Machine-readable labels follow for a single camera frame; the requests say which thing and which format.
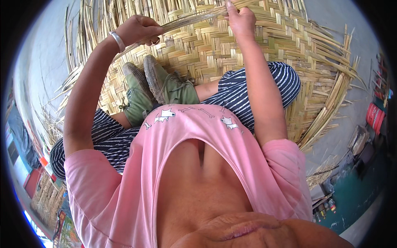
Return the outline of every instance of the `silver bangle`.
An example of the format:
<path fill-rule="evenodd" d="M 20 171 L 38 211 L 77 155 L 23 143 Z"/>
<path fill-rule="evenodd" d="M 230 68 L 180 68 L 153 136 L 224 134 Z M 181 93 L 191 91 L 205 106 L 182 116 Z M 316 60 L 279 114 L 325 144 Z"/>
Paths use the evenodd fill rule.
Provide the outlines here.
<path fill-rule="evenodd" d="M 119 48 L 120 48 L 120 53 L 122 53 L 125 50 L 125 45 L 124 45 L 123 40 L 120 38 L 120 36 L 115 31 L 110 31 L 109 35 L 113 36 L 113 38 L 116 40 L 117 45 L 119 45 Z"/>

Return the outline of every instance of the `ground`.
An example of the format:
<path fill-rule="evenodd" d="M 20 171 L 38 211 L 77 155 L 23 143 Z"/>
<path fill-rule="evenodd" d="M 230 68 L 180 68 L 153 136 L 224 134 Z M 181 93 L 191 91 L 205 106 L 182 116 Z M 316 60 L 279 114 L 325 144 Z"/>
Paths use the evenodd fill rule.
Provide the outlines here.
<path fill-rule="evenodd" d="M 16 58 L 14 71 L 14 90 L 18 109 L 27 125 L 29 120 L 36 133 L 45 133 L 36 113 L 41 114 L 41 105 L 55 97 L 55 90 L 68 76 L 65 58 L 64 18 L 66 7 L 72 6 L 73 0 L 53 0 L 32 25 L 21 50 Z M 355 28 L 351 41 L 351 60 L 358 55 L 361 57 L 358 74 L 369 85 L 370 63 L 376 68 L 376 54 L 379 44 L 371 26 L 360 10 L 350 0 L 305 0 L 309 19 L 320 25 L 334 29 L 335 39 L 343 42 L 345 23 L 348 32 Z M 76 37 L 77 13 L 79 2 L 71 7 L 70 18 L 73 18 L 73 37 Z M 353 84 L 362 87 L 358 80 Z M 57 109 L 64 96 L 53 100 L 47 105 L 47 110 Z M 364 90 L 353 88 L 346 99 L 353 100 L 350 106 L 340 109 L 341 115 L 348 117 L 335 120 L 339 127 L 331 130 L 326 136 L 314 144 L 313 151 L 306 154 L 306 174 L 321 165 L 330 155 L 338 155 L 339 159 L 347 151 L 347 143 L 357 124 L 365 125 L 365 114 L 372 97 Z"/>

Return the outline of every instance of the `shoe sole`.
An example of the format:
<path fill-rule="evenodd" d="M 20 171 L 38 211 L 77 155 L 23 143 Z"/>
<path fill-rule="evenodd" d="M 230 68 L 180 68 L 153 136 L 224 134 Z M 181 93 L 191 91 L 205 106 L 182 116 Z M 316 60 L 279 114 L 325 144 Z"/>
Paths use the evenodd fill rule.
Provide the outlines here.
<path fill-rule="evenodd" d="M 124 66 L 126 67 L 126 69 L 129 72 L 131 72 L 137 78 L 139 85 L 142 87 L 143 91 L 149 97 L 149 99 L 153 102 L 154 96 L 150 90 L 148 81 L 146 80 L 146 77 L 141 72 L 141 70 L 138 67 L 136 67 L 134 64 L 132 64 L 131 62 L 127 62 Z"/>
<path fill-rule="evenodd" d="M 157 102 L 161 105 L 166 104 L 163 94 L 161 93 L 160 86 L 157 83 L 155 69 L 152 66 L 152 58 L 150 55 L 143 59 L 143 68 L 145 70 L 145 76 L 149 84 L 150 91 L 153 93 Z"/>

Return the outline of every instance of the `wrist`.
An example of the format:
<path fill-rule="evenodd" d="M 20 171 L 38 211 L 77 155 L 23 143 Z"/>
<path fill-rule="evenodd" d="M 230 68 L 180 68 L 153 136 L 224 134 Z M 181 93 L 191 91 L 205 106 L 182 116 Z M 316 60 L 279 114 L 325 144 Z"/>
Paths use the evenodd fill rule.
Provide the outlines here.
<path fill-rule="evenodd" d="M 113 38 L 113 36 L 109 35 L 106 37 L 101 44 L 107 48 L 111 53 L 114 55 L 120 53 L 120 47 L 117 44 L 116 40 Z"/>

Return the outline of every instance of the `skin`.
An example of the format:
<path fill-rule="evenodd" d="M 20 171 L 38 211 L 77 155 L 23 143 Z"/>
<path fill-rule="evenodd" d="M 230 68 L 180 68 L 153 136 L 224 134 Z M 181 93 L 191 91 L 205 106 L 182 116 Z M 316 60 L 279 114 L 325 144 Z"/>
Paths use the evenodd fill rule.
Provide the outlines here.
<path fill-rule="evenodd" d="M 248 97 L 255 135 L 262 146 L 287 138 L 280 92 L 254 41 L 255 16 L 229 1 L 230 27 L 246 63 Z M 116 29 L 125 45 L 163 33 L 158 24 L 133 16 Z M 66 106 L 64 149 L 93 149 L 91 129 L 102 83 L 119 48 L 112 37 L 90 55 Z M 196 88 L 200 100 L 218 91 L 218 82 Z M 122 114 L 114 115 L 122 123 Z M 277 220 L 253 212 L 235 172 L 210 145 L 197 139 L 180 143 L 164 166 L 156 215 L 158 247 L 352 247 L 325 227 L 299 219 Z"/>

